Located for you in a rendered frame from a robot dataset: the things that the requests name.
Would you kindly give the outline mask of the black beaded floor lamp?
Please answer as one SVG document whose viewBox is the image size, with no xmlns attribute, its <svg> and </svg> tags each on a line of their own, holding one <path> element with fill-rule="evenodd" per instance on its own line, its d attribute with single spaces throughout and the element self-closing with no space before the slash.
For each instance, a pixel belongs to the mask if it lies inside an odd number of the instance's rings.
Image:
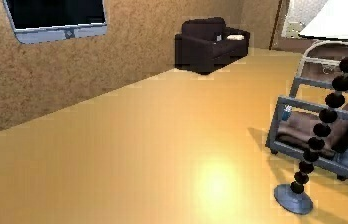
<svg viewBox="0 0 348 224">
<path fill-rule="evenodd" d="M 298 32 L 303 39 L 348 42 L 348 0 L 327 0 L 316 16 Z M 280 184 L 274 189 L 274 198 L 286 210 L 305 215 L 313 209 L 311 198 L 304 191 L 309 181 L 309 174 L 316 167 L 316 162 L 325 146 L 325 139 L 330 135 L 330 125 L 338 119 L 337 110 L 348 103 L 348 56 L 340 62 L 341 75 L 331 83 L 331 89 L 324 89 L 301 84 L 297 95 L 290 97 L 310 103 L 325 105 L 320 112 L 312 112 L 320 119 L 313 127 L 314 135 L 308 140 L 309 148 L 299 161 L 299 170 L 294 174 L 294 181 Z"/>
</svg>

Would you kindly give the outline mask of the grey framed television set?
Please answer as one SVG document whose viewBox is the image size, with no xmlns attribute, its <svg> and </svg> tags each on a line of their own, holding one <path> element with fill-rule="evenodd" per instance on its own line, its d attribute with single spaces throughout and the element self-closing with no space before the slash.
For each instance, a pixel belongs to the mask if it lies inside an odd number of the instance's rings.
<svg viewBox="0 0 348 224">
<path fill-rule="evenodd" d="M 105 35 L 104 0 L 2 0 L 14 36 L 38 44 Z"/>
</svg>

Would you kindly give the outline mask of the dark brown room door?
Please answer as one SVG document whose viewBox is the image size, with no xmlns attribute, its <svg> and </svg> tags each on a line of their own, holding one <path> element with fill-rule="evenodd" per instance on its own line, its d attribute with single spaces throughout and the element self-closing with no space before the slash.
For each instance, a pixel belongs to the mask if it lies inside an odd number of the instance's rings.
<svg viewBox="0 0 348 224">
<path fill-rule="evenodd" d="M 288 12 L 289 2 L 290 0 L 278 0 L 277 11 L 268 47 L 269 50 L 274 50 L 278 45 L 278 39 L 281 37 L 283 24 Z"/>
</svg>

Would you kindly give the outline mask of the dark brown sofa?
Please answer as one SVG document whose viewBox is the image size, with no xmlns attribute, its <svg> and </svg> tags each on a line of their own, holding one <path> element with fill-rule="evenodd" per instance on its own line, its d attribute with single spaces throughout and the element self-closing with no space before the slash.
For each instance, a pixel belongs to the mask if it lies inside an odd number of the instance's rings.
<svg viewBox="0 0 348 224">
<path fill-rule="evenodd" d="M 216 42 L 216 36 L 222 40 Z M 244 35 L 244 40 L 227 40 L 228 35 Z M 175 35 L 175 67 L 201 75 L 210 74 L 248 55 L 250 33 L 231 28 L 222 17 L 193 19 L 182 24 Z"/>
</svg>

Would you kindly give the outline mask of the white curved frame chair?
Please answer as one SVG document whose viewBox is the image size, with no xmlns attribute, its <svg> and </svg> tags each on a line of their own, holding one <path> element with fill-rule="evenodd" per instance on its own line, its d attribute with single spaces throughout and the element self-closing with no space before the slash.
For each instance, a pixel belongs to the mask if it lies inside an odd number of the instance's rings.
<svg viewBox="0 0 348 224">
<path fill-rule="evenodd" d="M 315 41 L 302 55 L 289 96 L 295 97 L 301 84 L 331 89 L 332 80 L 342 74 L 340 62 L 347 56 L 348 42 Z"/>
</svg>

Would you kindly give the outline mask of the small blue white carton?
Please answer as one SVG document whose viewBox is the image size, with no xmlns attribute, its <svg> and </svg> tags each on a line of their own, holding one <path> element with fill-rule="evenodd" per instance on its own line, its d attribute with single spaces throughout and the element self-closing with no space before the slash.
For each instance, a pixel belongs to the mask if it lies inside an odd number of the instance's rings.
<svg viewBox="0 0 348 224">
<path fill-rule="evenodd" d="M 286 105 L 282 113 L 282 120 L 287 121 L 291 115 L 291 112 L 292 112 L 292 106 Z"/>
</svg>

